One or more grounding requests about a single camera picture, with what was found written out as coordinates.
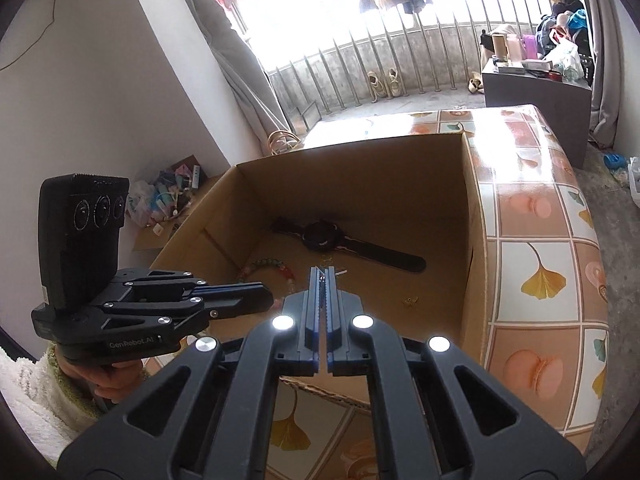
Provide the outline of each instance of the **white wall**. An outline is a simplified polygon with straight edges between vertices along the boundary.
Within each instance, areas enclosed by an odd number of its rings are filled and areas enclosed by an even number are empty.
[[[0,43],[0,66],[38,37],[52,1],[25,2]],[[42,40],[0,72],[0,324],[36,356],[46,346],[30,320],[42,301],[36,226],[45,178],[152,178],[192,153],[219,174],[260,156],[191,15],[178,0],[166,0],[177,10],[162,8],[164,22],[145,15],[141,2],[152,10],[162,1],[57,0]],[[121,266],[144,260],[130,252],[134,237],[127,226]]]
[[[640,32],[620,0],[618,14],[622,51],[622,94],[614,149],[625,156],[640,156]]]

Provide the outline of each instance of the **curtain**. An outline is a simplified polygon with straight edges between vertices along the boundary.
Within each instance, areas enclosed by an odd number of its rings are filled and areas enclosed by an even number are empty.
[[[264,155],[271,155],[268,137],[290,131],[282,108],[260,62],[231,28],[216,0],[185,0],[218,61],[249,125],[260,140]]]
[[[595,59],[591,97],[591,136],[602,148],[610,148],[616,138],[620,94],[622,92],[622,56],[620,32],[612,0],[584,0],[589,18],[589,33]]]

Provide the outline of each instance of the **floor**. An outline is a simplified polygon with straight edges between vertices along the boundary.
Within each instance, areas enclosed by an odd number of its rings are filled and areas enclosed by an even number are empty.
[[[334,112],[322,118],[323,121],[338,121],[360,117],[371,117],[402,112],[423,112],[426,110],[452,110],[454,108],[484,108],[484,94],[471,94],[467,88],[457,90],[442,89],[428,91],[407,97],[381,98],[377,103],[363,102],[360,106]]]
[[[640,209],[631,201],[628,187],[604,167],[595,148],[589,147],[583,169],[575,173],[598,234],[609,299],[606,386],[587,450],[587,464],[592,466],[640,400]]]

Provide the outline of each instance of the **purple container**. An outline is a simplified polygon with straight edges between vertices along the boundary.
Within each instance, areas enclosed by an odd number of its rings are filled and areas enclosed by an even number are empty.
[[[524,51],[527,54],[527,59],[538,59],[538,42],[536,37],[530,34],[524,34],[522,39],[524,40]]]

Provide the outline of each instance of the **cable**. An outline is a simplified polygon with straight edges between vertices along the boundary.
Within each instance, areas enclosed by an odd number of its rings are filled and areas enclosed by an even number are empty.
[[[49,22],[49,25],[47,25],[44,30],[42,31],[42,33],[39,35],[38,39],[36,41],[34,41],[33,43],[31,43],[28,47],[27,50],[25,50],[22,54],[20,54],[20,56],[18,56],[17,58],[15,58],[11,63],[9,63],[8,65],[3,66],[2,68],[0,68],[0,72],[2,72],[2,70],[5,70],[7,68],[9,68],[12,64],[18,62],[20,60],[20,58],[22,56],[24,56],[28,51],[31,50],[31,47],[34,46],[36,43],[38,43],[42,37],[44,36],[44,33],[47,31],[47,29],[53,25],[56,21],[56,0],[53,0],[53,8],[51,9],[51,21]]]

